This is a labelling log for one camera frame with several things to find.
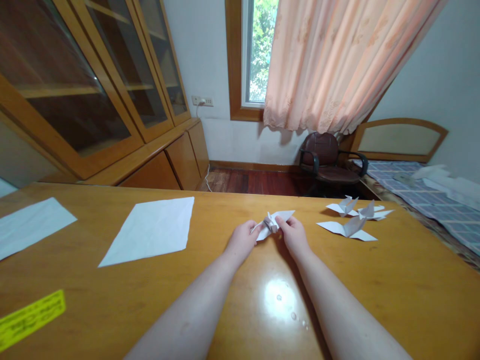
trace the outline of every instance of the cabinet door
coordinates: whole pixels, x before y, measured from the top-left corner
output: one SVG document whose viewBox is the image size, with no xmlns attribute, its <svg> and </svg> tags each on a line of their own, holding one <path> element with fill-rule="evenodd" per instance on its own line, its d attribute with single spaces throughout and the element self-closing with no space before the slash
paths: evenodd
<svg viewBox="0 0 480 360">
<path fill-rule="evenodd" d="M 130 16 L 133 5 L 124 0 L 71 3 L 145 142 L 172 129 L 174 123 L 138 18 Z"/>
<path fill-rule="evenodd" d="M 199 168 L 188 134 L 183 134 L 165 150 L 182 190 L 195 190 L 200 182 Z"/>
<path fill-rule="evenodd" d="M 163 2 L 159 0 L 127 1 L 132 1 L 134 4 L 163 92 L 167 98 L 173 123 L 177 126 L 190 119 L 191 116 Z"/>
<path fill-rule="evenodd" d="M 0 33 L 0 106 L 63 165 L 87 179 L 142 146 L 85 33 L 51 0 L 0 1 Z"/>
<path fill-rule="evenodd" d="M 126 188 L 180 190 L 179 183 L 163 151 L 130 175 L 119 186 Z"/>
<path fill-rule="evenodd" d="M 210 163 L 202 123 L 199 122 L 197 125 L 188 130 L 188 135 L 190 136 L 193 152 L 195 153 L 198 171 L 200 171 L 200 175 L 202 176 L 207 172 Z"/>
</svg>

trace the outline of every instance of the checkered bedsheet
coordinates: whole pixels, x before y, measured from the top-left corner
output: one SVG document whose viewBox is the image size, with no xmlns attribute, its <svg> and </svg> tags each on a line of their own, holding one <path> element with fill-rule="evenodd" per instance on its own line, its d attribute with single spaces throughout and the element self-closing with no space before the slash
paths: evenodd
<svg viewBox="0 0 480 360">
<path fill-rule="evenodd" d="M 362 166 L 361 160 L 354 159 L 353 162 L 359 167 Z M 398 173 L 412 175 L 422 167 L 423 165 L 414 161 L 371 160 L 368 162 L 367 173 L 420 213 L 438 221 L 452 236 L 480 256 L 480 211 L 425 186 L 421 179 L 417 180 L 412 188 L 393 178 Z"/>
</svg>

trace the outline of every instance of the green leaves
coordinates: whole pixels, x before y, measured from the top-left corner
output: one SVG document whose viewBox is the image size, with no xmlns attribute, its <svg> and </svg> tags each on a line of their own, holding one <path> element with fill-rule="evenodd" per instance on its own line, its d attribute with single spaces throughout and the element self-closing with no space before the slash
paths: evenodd
<svg viewBox="0 0 480 360">
<path fill-rule="evenodd" d="M 265 101 L 279 0 L 254 0 L 250 58 L 251 101 Z"/>
</svg>

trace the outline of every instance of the wooden table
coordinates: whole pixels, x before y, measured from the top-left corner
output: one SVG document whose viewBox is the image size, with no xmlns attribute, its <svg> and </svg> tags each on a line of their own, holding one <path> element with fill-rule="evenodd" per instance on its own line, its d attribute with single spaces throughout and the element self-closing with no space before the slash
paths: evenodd
<svg viewBox="0 0 480 360">
<path fill-rule="evenodd" d="M 136 203 L 189 196 L 186 250 L 97 268 Z M 480 358 L 480 276 L 395 203 L 383 203 L 395 209 L 387 219 L 364 227 L 376 242 L 319 227 L 347 219 L 325 208 L 331 200 L 306 197 L 37 183 L 0 199 L 0 217 L 50 197 L 78 221 L 0 261 L 0 317 L 58 289 L 66 311 L 0 359 L 120 359 L 223 251 L 236 225 L 278 210 L 296 210 L 313 251 L 414 359 Z M 209 357 L 330 357 L 278 236 L 235 275 Z"/>
</svg>

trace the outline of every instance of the wooden floor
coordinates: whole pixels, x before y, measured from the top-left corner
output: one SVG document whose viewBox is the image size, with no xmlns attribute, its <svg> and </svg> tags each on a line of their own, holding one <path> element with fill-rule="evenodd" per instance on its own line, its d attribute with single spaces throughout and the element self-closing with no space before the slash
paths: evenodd
<svg viewBox="0 0 480 360">
<path fill-rule="evenodd" d="M 304 173 L 211 168 L 207 176 L 214 193 L 305 196 L 315 179 Z M 209 191 L 203 180 L 199 191 Z M 331 187 L 318 184 L 318 197 L 343 199 L 345 194 L 363 198 L 354 186 Z"/>
</svg>

